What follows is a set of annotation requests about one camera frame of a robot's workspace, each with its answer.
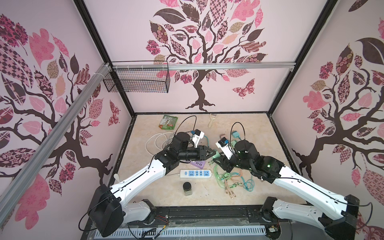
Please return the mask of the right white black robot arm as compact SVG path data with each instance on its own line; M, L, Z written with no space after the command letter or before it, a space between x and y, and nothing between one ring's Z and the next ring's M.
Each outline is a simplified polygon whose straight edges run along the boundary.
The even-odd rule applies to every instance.
M247 140L231 147L230 141L222 138L216 146L222 151L219 165L226 172L231 172L233 168L248 170L261 181L284 188L308 202L308 205L300 205L268 197L261 209L266 221L294 220L317 227L334 240L355 239L360 204L358 198L339 195L320 187L283 162L260 155L255 145Z

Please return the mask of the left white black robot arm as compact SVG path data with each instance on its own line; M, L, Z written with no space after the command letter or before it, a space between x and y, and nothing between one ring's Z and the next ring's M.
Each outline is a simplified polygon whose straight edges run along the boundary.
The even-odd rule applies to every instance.
M216 152L208 146L199 145L204 133L195 130L193 136L177 133L172 142L153 156L151 162L131 177L110 187L99 186L93 195L87 215L102 237L113 234L121 225L130 222L154 221L156 207L149 200L131 203L138 193L156 180L166 176L180 162L205 161Z

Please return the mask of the light green charger plug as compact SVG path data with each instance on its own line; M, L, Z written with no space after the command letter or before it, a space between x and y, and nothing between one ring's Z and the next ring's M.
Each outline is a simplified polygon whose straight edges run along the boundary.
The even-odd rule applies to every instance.
M216 151L215 155L212 156L212 159L219 158L220 156L221 156L221 153L219 153L218 151Z

